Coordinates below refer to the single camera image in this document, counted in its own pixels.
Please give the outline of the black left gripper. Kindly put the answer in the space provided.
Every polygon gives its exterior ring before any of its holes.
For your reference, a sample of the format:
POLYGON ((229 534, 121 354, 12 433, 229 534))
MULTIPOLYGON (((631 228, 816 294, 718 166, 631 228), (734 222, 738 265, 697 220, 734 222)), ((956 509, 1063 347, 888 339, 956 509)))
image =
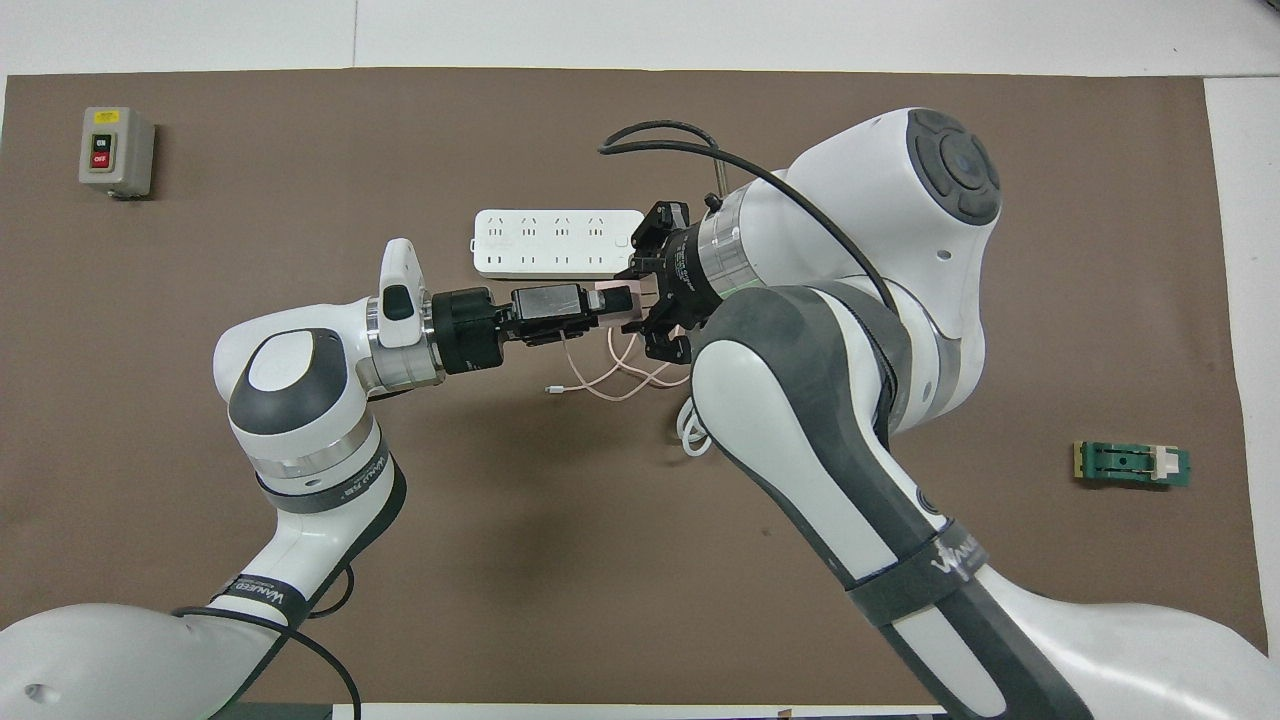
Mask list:
POLYGON ((516 290, 503 305, 495 305, 485 287, 435 293, 431 296, 435 377, 499 366, 504 342, 539 346, 561 334, 579 337, 586 331, 636 320, 636 311, 593 311, 588 292, 579 284, 516 290))

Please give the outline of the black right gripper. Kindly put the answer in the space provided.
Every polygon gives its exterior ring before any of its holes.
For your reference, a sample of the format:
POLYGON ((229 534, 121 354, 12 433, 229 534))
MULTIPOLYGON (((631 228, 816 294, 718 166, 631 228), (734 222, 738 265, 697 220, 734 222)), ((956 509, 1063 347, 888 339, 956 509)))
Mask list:
MULTIPOLYGON (((623 332, 644 332, 645 355, 659 363, 691 364, 687 331, 701 327, 701 265, 698 256, 700 225, 689 227, 689 206, 658 201, 632 233, 632 256, 617 279, 657 278, 658 301, 641 322, 623 332)), ((641 293, 635 284, 596 284, 589 291, 595 314, 640 313, 641 293)))

